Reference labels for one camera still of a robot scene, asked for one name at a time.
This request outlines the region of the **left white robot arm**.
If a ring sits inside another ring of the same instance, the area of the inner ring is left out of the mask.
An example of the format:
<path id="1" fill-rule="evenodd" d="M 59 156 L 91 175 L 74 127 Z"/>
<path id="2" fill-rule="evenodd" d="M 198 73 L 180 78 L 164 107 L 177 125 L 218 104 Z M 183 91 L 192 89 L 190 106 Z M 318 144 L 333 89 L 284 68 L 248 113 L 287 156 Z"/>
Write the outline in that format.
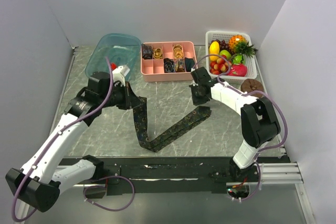
<path id="1" fill-rule="evenodd" d="M 103 179 L 107 173 L 104 163 L 91 155 L 59 172 L 56 168 L 67 149 L 100 116 L 102 109 L 116 106 L 128 110 L 140 105 L 125 80 L 129 71 L 127 66 L 119 66 L 111 73 L 92 74 L 88 85 L 68 103 L 56 128 L 35 155 L 20 169 L 11 168 L 7 172 L 5 179 L 15 200 L 46 212 L 73 185 L 85 180 L 98 183 Z"/>

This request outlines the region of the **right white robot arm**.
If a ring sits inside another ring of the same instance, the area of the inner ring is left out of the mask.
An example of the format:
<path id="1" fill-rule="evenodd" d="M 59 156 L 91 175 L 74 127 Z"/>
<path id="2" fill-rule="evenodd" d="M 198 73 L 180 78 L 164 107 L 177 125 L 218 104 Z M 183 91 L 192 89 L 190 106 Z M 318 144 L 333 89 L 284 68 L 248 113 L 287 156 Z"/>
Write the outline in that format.
<path id="1" fill-rule="evenodd" d="M 266 97 L 257 98 L 242 93 L 228 82 L 212 79 L 204 67 L 191 70 L 193 83 L 190 85 L 194 105 L 203 105 L 210 100 L 218 101 L 241 118 L 243 142 L 233 157 L 230 177 L 241 181 L 248 175 L 248 167 L 257 154 L 277 136 L 281 129 L 274 106 Z"/>

